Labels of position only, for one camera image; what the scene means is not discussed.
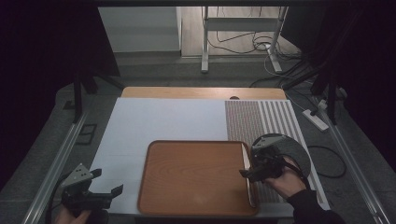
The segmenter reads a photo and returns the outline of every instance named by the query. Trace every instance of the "table leg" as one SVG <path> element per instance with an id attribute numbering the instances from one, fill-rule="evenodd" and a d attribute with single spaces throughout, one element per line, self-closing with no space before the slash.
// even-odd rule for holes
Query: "table leg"
<path id="1" fill-rule="evenodd" d="M 280 31 L 282 29 L 283 20 L 285 20 L 285 15 L 286 15 L 286 11 L 287 10 L 288 10 L 287 7 L 282 7 L 280 9 L 280 14 L 277 17 L 276 30 L 274 32 L 271 45 L 266 45 L 266 47 L 268 49 L 267 52 L 270 55 L 270 60 L 271 60 L 272 66 L 274 67 L 274 70 L 275 70 L 276 73 L 281 73 L 282 72 L 282 68 L 280 67 L 279 61 L 277 60 L 277 57 L 276 57 L 276 54 L 275 54 L 275 49 L 276 49 L 277 40 L 278 40 L 279 35 L 280 35 Z"/>
<path id="2" fill-rule="evenodd" d="M 201 66 L 201 73 L 204 73 L 204 74 L 209 71 L 209 52 L 208 52 L 208 43 L 207 43 L 207 35 L 208 35 L 207 25 L 209 22 L 208 14 L 209 14 L 208 7 L 205 7 L 204 44 L 202 46 L 202 66 Z"/>

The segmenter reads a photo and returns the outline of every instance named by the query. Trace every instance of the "sleeve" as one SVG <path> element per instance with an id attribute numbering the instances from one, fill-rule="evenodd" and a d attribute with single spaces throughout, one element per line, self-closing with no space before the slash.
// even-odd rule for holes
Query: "sleeve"
<path id="1" fill-rule="evenodd" d="M 287 201 L 294 208 L 295 224 L 345 224 L 338 214 L 320 207 L 314 190 L 302 190 Z"/>

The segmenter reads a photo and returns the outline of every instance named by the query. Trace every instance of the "human hand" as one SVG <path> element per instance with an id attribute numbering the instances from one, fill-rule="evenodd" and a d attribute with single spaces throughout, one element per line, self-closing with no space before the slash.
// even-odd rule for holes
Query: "human hand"
<path id="1" fill-rule="evenodd" d="M 73 214 L 62 205 L 61 211 L 55 218 L 55 224 L 85 224 L 90 214 L 91 211 L 82 211 L 78 217 L 74 217 Z"/>
<path id="2" fill-rule="evenodd" d="M 288 157 L 284 157 L 284 159 L 286 162 L 297 167 L 296 164 Z M 286 166 L 283 168 L 282 176 L 278 178 L 267 178 L 264 182 L 269 184 L 284 199 L 288 199 L 295 193 L 306 189 L 304 182 L 297 173 Z"/>

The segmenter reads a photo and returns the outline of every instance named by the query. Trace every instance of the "dark curtain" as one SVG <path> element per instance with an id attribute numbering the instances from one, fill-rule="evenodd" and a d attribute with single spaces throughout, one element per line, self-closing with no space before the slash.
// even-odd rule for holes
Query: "dark curtain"
<path id="1" fill-rule="evenodd" d="M 120 73 L 94 5 L 1 1 L 0 22 L 2 188 L 47 121 L 57 90 L 76 72 L 91 77 L 90 68 Z"/>
<path id="2" fill-rule="evenodd" d="M 365 9 L 340 56 L 338 85 L 347 92 L 345 107 L 396 171 L 394 116 L 396 7 Z"/>

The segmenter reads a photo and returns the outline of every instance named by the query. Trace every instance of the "metal frame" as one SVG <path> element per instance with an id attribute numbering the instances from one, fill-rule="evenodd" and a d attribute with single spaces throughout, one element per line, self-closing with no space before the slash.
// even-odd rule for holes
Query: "metal frame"
<path id="1" fill-rule="evenodd" d="M 350 151 L 343 135 L 341 135 L 336 125 L 333 125 L 330 118 L 327 116 L 324 110 L 319 110 L 320 115 L 329 124 L 332 139 L 334 140 L 340 154 L 345 159 L 348 171 L 351 173 L 353 180 L 356 183 L 363 200 L 366 202 L 371 214 L 374 217 L 376 223 L 390 223 L 389 218 L 383 208 L 382 203 L 379 201 L 375 194 L 371 184 L 368 182 L 363 174 L 363 171 L 359 167 L 357 161 L 355 160 L 352 152 Z"/>
<path id="2" fill-rule="evenodd" d="M 271 45 L 266 45 L 271 63 L 276 73 L 281 73 L 282 68 L 275 55 L 276 43 L 282 29 L 287 7 L 282 7 L 278 18 L 209 18 L 208 7 L 204 15 L 204 44 L 202 50 L 201 72 L 209 71 L 208 32 L 210 31 L 240 31 L 240 32 L 274 32 Z"/>
<path id="3" fill-rule="evenodd" d="M 61 147 L 59 148 L 58 154 L 53 160 L 53 163 L 49 168 L 49 171 L 44 178 L 40 189 L 35 195 L 35 198 L 33 199 L 33 202 L 30 205 L 30 208 L 22 221 L 23 224 L 37 223 L 38 220 L 41 218 L 41 215 L 46 208 L 47 202 L 50 198 L 50 194 L 52 193 L 52 189 L 55 187 L 59 175 L 61 174 L 64 165 L 67 162 L 67 158 L 69 157 L 73 145 L 78 138 L 79 131 L 81 130 L 81 127 L 84 124 L 84 121 L 91 110 L 93 99 L 88 100 L 89 102 L 82 115 L 79 117 L 78 121 L 76 123 L 72 123 L 66 138 L 64 139 Z"/>

